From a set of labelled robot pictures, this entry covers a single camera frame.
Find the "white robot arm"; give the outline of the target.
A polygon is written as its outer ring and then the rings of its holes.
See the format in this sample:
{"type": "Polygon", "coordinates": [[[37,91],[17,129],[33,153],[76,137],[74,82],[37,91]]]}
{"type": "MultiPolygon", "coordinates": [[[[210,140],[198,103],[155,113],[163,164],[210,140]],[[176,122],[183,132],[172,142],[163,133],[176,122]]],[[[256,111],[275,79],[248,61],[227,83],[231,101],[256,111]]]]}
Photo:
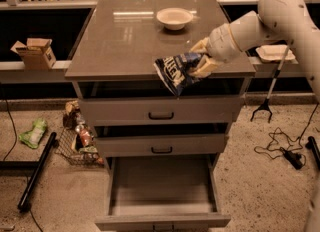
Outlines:
{"type": "MultiPolygon", "coordinates": [[[[226,62],[243,51],[273,40],[287,43],[315,97],[320,98],[320,30],[311,19],[304,0],[259,0],[257,12],[213,29],[194,49],[208,54],[216,62],[226,62]]],[[[272,211],[256,228],[246,223],[234,232],[320,232],[319,184],[320,180],[316,179],[306,216],[299,219],[299,230],[291,224],[298,216],[298,208],[291,206],[288,212],[272,211]]]]}

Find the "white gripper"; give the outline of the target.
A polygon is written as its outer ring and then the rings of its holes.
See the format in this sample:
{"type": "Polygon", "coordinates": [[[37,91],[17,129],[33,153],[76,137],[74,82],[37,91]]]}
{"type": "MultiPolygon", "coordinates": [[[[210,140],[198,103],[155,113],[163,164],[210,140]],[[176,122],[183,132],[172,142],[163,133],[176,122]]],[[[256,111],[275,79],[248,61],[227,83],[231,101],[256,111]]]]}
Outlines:
{"type": "Polygon", "coordinates": [[[207,53],[208,51],[212,57],[204,55],[195,68],[188,70],[188,74],[196,78],[208,77],[222,65],[221,61],[231,61],[241,53],[232,35],[230,25],[227,23],[215,28],[208,38],[199,40],[190,51],[193,53],[207,53]]]}

